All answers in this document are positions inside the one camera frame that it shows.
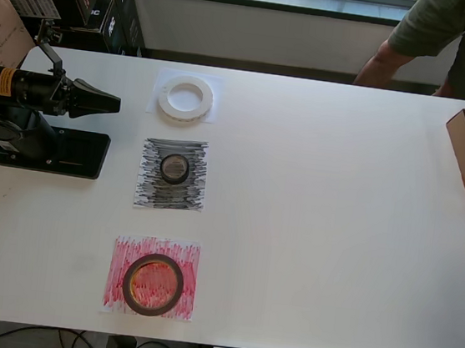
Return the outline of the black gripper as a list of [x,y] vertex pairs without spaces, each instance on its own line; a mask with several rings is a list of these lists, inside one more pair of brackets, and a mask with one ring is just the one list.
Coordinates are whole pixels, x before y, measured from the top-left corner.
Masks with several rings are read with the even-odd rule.
[[28,78],[26,106],[47,115],[68,113],[72,119],[92,114],[119,113],[121,99],[93,87],[81,78],[33,73]]

